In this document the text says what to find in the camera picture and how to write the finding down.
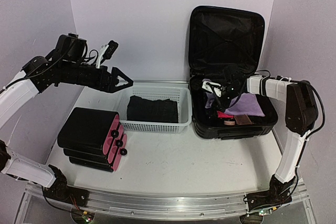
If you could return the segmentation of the purple shirt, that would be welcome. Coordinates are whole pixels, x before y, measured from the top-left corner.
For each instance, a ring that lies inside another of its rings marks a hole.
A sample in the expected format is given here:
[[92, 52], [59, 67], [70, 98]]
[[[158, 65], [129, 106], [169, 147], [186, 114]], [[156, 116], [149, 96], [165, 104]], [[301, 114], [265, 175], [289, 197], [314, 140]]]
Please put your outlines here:
[[228, 109], [218, 109], [216, 107], [216, 87], [223, 86], [220, 83], [212, 82], [210, 79], [202, 80], [202, 89], [205, 92], [207, 100], [205, 102], [205, 110], [207, 112], [211, 112], [217, 116], [217, 111], [224, 112], [229, 115], [248, 115], [248, 116], [259, 116], [264, 117], [265, 114], [261, 109], [257, 101], [257, 97], [255, 94], [244, 92], [236, 104], [231, 106]]

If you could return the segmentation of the small red item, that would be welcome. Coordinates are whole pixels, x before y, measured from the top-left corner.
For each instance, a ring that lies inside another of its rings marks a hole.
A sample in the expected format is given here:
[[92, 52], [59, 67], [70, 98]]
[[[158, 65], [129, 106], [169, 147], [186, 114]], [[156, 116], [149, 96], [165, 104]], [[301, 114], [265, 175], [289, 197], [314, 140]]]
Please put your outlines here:
[[233, 119], [234, 118], [233, 115], [229, 115], [229, 114], [226, 114], [226, 113], [221, 112], [221, 111], [217, 111], [217, 117], [219, 119]]

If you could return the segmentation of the small round pink tin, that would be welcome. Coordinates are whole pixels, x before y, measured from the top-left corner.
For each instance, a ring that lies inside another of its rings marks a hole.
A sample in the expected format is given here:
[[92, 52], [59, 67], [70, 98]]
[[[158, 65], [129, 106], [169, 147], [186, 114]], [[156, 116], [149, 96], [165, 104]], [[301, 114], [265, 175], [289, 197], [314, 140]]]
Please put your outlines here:
[[234, 125], [236, 125], [236, 121], [234, 119], [224, 120], [224, 125], [234, 126]]

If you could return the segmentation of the black jeans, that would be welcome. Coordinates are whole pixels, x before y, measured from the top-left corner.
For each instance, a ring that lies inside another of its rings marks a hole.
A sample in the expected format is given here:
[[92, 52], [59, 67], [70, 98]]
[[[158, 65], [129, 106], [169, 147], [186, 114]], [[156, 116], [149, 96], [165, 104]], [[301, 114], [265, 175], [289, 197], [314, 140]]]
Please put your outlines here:
[[178, 123], [177, 102], [170, 99], [148, 100], [136, 95], [130, 97], [127, 120], [140, 122]]

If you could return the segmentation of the white perforated plastic basket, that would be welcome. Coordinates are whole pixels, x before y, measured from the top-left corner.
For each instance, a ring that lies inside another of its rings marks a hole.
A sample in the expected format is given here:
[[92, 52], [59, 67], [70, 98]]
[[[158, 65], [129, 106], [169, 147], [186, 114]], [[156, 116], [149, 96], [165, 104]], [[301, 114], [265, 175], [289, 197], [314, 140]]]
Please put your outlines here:
[[133, 86], [121, 92], [115, 110], [128, 131], [179, 134], [192, 121], [185, 87]]

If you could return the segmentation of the black ribbed hard suitcase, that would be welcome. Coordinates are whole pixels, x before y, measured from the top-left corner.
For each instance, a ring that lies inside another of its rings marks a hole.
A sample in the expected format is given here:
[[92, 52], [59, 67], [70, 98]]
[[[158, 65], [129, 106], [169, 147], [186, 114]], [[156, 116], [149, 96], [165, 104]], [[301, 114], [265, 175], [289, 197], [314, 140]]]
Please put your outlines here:
[[250, 125], [225, 125], [217, 112], [247, 102], [246, 80], [258, 67], [265, 20], [255, 12], [198, 6], [191, 12], [188, 40], [189, 88], [195, 133], [222, 140], [268, 134], [278, 114], [267, 97], [256, 95], [259, 115]]

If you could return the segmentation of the black pink small suitcase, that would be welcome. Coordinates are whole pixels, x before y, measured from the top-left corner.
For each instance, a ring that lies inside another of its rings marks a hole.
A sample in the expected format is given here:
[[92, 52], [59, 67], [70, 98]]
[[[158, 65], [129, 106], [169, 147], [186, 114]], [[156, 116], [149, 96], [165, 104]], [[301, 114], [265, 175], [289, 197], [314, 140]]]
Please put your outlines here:
[[128, 154], [127, 140], [118, 112], [76, 107], [57, 144], [73, 164], [115, 172]]

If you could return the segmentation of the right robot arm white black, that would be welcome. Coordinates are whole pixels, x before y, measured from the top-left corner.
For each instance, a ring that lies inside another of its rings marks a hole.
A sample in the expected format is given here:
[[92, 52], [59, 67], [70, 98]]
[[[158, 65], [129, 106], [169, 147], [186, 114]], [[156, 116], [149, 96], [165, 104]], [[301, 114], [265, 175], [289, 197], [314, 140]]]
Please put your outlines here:
[[318, 118], [316, 93], [310, 83], [255, 74], [243, 82], [237, 80], [226, 86], [203, 81], [202, 88], [211, 96], [209, 103], [215, 110], [215, 117], [229, 126], [261, 126], [257, 120], [265, 120], [267, 114], [259, 98], [285, 104], [287, 141], [274, 178], [283, 185], [292, 182], [304, 145], [315, 132], [313, 127]]

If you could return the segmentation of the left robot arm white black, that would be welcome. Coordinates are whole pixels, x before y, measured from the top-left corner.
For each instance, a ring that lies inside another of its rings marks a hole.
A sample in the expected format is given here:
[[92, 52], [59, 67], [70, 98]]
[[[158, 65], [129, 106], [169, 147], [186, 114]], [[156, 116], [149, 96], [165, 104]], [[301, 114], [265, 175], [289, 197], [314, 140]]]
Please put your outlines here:
[[60, 165], [73, 185], [84, 167], [72, 165], [56, 144], [62, 128], [83, 87], [61, 84], [48, 88], [42, 94], [18, 109], [6, 122], [1, 123], [1, 139], [7, 144], [12, 158], [5, 171], [42, 185], [50, 185], [53, 173], [46, 161]]

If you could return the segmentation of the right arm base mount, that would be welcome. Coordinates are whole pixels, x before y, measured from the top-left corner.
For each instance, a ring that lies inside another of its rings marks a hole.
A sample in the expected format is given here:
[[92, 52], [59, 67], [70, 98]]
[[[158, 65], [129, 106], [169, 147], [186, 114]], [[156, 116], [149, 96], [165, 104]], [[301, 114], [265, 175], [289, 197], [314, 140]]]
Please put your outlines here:
[[291, 195], [297, 184], [296, 176], [289, 182], [282, 183], [275, 175], [272, 175], [268, 190], [248, 193], [243, 198], [243, 202], [247, 203], [249, 212], [280, 207], [292, 201]]

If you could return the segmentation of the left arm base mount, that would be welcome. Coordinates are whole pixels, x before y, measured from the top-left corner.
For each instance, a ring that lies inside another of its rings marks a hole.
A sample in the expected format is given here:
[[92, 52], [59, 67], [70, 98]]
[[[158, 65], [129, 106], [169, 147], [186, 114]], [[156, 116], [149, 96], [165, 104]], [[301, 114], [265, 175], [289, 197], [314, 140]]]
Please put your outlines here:
[[48, 165], [51, 168], [56, 180], [49, 188], [43, 188], [43, 196], [48, 199], [73, 204], [74, 206], [86, 206], [89, 198], [89, 191], [68, 185], [67, 179], [62, 171], [53, 165]]

